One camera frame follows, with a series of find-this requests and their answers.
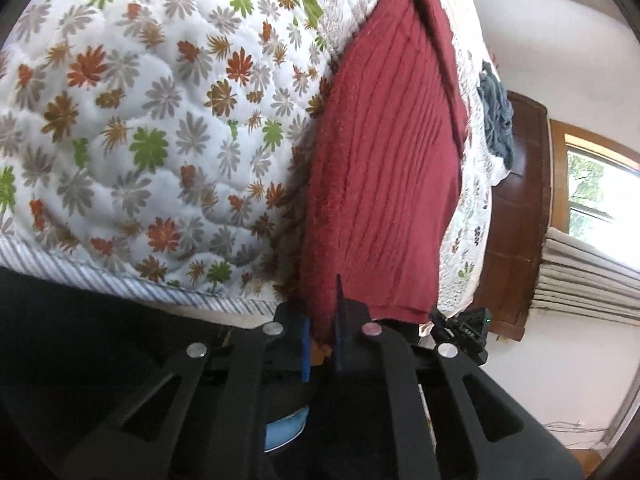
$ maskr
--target window frame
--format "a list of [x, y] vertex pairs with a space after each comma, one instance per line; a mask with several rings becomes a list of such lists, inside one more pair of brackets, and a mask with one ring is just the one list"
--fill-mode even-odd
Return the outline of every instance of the window frame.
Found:
[[615, 140], [607, 139], [607, 137], [561, 121], [550, 120], [549, 131], [552, 152], [550, 225], [568, 233], [569, 215], [572, 208], [599, 220], [612, 221], [613, 218], [603, 211], [569, 201], [569, 150], [571, 149], [575, 153], [583, 153], [606, 164], [612, 164], [638, 177], [640, 177], [640, 153]]

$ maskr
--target window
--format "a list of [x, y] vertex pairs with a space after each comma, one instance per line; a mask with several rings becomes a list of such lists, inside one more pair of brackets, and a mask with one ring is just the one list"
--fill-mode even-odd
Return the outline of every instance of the window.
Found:
[[640, 176], [579, 147], [567, 146], [569, 234], [640, 268]]

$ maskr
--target dark gray cloth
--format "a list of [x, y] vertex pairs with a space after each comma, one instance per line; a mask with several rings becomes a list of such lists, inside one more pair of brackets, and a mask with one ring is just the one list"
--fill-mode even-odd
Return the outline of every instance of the dark gray cloth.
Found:
[[498, 81], [491, 63], [482, 63], [478, 93], [484, 107], [484, 135], [489, 152], [500, 156], [504, 167], [513, 167], [513, 107], [507, 99], [507, 91]]

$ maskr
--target light blue object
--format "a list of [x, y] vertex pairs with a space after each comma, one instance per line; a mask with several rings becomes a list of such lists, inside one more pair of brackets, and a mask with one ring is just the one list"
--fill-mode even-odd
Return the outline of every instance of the light blue object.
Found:
[[267, 424], [267, 434], [264, 439], [265, 452], [274, 451], [294, 440], [305, 429], [309, 407], [300, 408], [285, 418]]

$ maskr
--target white wall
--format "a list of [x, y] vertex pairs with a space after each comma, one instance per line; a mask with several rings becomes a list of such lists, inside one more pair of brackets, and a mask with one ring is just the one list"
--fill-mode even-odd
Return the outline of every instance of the white wall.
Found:
[[[532, 310], [520, 342], [489, 336], [482, 369], [540, 423], [607, 428], [640, 364], [640, 327]], [[555, 433], [585, 449], [604, 434]]]
[[640, 152], [640, 44], [630, 28], [569, 0], [474, 2], [508, 89]]

